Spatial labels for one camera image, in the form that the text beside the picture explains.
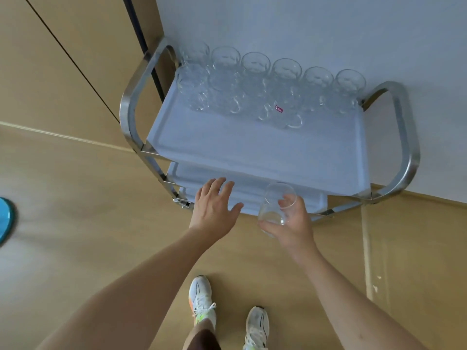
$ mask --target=shoe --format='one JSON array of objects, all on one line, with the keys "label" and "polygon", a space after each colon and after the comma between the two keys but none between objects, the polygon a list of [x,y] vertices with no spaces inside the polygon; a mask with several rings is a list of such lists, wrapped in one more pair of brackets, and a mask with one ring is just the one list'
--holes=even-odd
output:
[{"label": "shoe", "polygon": [[247,317],[247,336],[243,350],[268,350],[269,318],[262,307],[253,307]]},{"label": "shoe", "polygon": [[188,301],[195,318],[195,325],[203,319],[209,319],[216,329],[216,304],[213,303],[211,284],[204,275],[196,276],[190,286]]}]

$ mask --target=left hand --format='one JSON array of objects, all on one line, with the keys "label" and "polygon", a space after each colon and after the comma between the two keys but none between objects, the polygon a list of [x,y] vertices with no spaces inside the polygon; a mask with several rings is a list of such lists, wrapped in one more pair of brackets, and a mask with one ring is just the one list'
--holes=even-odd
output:
[{"label": "left hand", "polygon": [[226,180],[226,178],[209,180],[198,190],[195,197],[190,229],[206,234],[212,243],[230,232],[243,207],[243,203],[240,202],[232,210],[228,210],[227,204],[235,183],[227,182],[220,192],[220,188]]}]

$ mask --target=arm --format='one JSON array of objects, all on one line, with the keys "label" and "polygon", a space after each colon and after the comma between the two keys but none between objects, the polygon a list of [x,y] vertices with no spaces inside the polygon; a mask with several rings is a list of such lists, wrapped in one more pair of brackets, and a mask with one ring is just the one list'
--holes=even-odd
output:
[{"label": "arm", "polygon": [[344,349],[427,350],[323,257],[302,198],[298,197],[285,225],[266,221],[259,225],[274,235],[305,271]]},{"label": "arm", "polygon": [[227,210],[234,183],[219,194],[224,182],[212,179],[198,191],[190,227],[178,241],[92,296],[39,349],[149,348],[193,265],[237,221],[242,204]]}]

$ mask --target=hand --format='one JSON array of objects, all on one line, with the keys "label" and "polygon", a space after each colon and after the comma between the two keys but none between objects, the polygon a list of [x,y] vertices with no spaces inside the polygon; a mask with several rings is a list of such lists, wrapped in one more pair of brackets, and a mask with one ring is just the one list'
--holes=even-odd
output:
[{"label": "hand", "polygon": [[[290,206],[287,198],[285,195],[283,200],[279,200],[279,205]],[[312,221],[301,196],[297,196],[292,207],[283,211],[286,212],[287,217],[284,225],[268,221],[258,221],[258,225],[262,230],[276,237],[295,262],[301,264],[306,254],[318,250],[313,237]]]},{"label": "hand", "polygon": [[229,233],[237,222],[243,204],[236,204],[232,210],[227,209],[234,182],[227,182],[219,193],[226,178],[211,179],[198,190],[195,197],[195,208],[191,217],[190,229],[205,233],[215,243]]}]

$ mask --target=metal frame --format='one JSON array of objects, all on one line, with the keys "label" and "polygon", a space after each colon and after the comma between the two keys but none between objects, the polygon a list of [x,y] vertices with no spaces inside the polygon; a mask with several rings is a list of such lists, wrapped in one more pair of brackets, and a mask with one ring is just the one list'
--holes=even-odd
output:
[{"label": "metal frame", "polygon": [[[143,143],[136,131],[135,108],[138,98],[146,81],[151,76],[151,72],[154,70],[159,57],[167,48],[169,48],[169,51],[173,53],[174,48],[172,47],[169,39],[162,38],[158,44],[149,48],[149,50],[144,54],[143,60],[131,77],[125,92],[123,92],[120,102],[120,126],[123,131],[123,135],[130,146],[156,176],[162,186],[172,197],[173,201],[184,208],[192,208],[194,204],[189,202],[184,196],[180,196],[177,193],[174,189],[176,184],[167,179],[167,176],[155,160],[156,158],[167,158],[158,154],[149,142]],[[322,217],[333,217],[338,212],[349,210],[360,205],[379,203],[402,192],[407,188],[415,176],[420,163],[420,146],[418,143],[418,135],[415,128],[412,108],[410,106],[409,95],[405,87],[398,82],[392,81],[380,84],[362,101],[363,110],[366,111],[371,104],[373,104],[378,97],[385,92],[389,92],[392,95],[395,117],[401,140],[402,162],[399,172],[387,186],[377,191],[349,196],[348,198],[353,201],[324,212],[312,214],[313,220],[318,220]]]}]

